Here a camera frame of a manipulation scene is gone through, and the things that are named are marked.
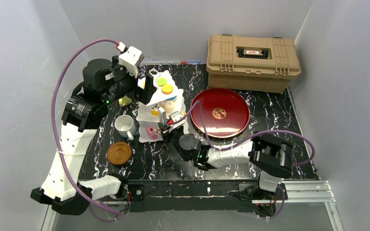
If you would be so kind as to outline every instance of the toolbox handle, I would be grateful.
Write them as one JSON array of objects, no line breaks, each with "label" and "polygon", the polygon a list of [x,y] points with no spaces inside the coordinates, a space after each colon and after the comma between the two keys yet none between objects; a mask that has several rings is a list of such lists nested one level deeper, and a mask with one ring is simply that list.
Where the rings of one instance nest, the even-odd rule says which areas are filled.
[{"label": "toolbox handle", "polygon": [[236,50],[239,54],[239,58],[251,58],[251,59],[268,59],[269,58],[269,49],[263,49],[261,54],[259,54],[259,51],[249,51],[244,48],[239,48]]}]

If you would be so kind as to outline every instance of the table surface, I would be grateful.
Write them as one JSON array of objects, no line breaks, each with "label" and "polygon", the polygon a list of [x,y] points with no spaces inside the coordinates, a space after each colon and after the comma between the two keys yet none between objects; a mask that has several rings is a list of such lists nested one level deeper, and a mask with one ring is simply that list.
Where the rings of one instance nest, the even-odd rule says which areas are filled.
[{"label": "table surface", "polygon": [[[187,110],[194,97],[207,89],[208,73],[206,65],[143,65],[139,76],[144,76],[145,71],[152,68],[160,72],[169,70],[173,80],[180,89],[184,89],[185,105]],[[255,131],[281,129],[300,133],[296,115],[293,110],[287,90],[282,94],[264,93],[258,91],[235,90],[241,95],[250,108],[250,120],[246,129],[236,137],[230,139],[216,139],[214,144],[230,144],[252,135]],[[79,179],[91,180],[103,177],[108,173],[119,173],[129,180],[256,180],[260,169],[255,165],[233,164],[209,171],[198,170],[192,162],[185,162],[173,147],[168,147],[163,141],[140,143],[138,133],[134,140],[122,138],[114,128],[114,121],[120,115],[135,116],[138,109],[137,103],[120,107],[118,103],[109,106],[109,113],[103,119],[101,126],[90,144],[83,162]],[[188,118],[189,132],[201,133],[192,125]],[[308,158],[304,142],[291,135],[280,134],[284,139],[294,143],[295,163]],[[107,160],[108,148],[117,142],[127,142],[132,148],[131,159],[124,166],[115,166]],[[307,164],[295,167],[292,179],[317,179],[313,167]]]}]

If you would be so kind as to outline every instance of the red tray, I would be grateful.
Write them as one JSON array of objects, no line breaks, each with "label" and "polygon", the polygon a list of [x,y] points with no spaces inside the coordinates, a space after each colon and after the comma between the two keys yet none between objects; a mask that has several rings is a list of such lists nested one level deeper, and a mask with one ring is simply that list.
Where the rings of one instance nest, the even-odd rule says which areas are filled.
[{"label": "red tray", "polygon": [[[232,90],[212,88],[199,93],[192,105],[201,102],[203,119],[208,135],[229,138],[241,133],[249,123],[250,111],[245,100]],[[199,106],[191,112],[195,126],[203,132]]]}]

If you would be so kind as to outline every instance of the brown lid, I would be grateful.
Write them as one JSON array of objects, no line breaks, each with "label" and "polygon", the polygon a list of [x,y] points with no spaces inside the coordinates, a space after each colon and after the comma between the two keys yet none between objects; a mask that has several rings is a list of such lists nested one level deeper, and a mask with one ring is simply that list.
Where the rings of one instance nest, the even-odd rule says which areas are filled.
[{"label": "brown lid", "polygon": [[131,147],[125,142],[113,144],[107,151],[107,159],[114,165],[123,165],[131,157]]}]

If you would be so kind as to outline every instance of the toolbox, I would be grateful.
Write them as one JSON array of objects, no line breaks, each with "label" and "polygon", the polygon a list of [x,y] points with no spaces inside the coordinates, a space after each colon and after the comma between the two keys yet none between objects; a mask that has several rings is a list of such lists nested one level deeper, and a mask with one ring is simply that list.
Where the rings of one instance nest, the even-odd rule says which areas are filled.
[{"label": "toolbox", "polygon": [[209,38],[209,88],[282,93],[300,73],[294,40],[214,35]]}]

